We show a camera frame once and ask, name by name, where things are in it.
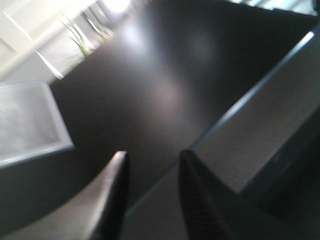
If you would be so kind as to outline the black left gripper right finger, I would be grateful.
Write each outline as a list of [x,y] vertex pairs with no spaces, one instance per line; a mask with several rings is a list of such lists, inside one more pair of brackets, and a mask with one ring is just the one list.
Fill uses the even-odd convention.
[[178,193],[190,240],[313,240],[223,183],[195,154],[179,154]]

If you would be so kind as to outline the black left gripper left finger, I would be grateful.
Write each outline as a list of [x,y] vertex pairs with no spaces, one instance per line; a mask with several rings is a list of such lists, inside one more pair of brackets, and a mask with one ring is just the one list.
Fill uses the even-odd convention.
[[0,170],[3,240],[116,240],[129,191],[128,153],[92,169],[70,150],[12,163]]

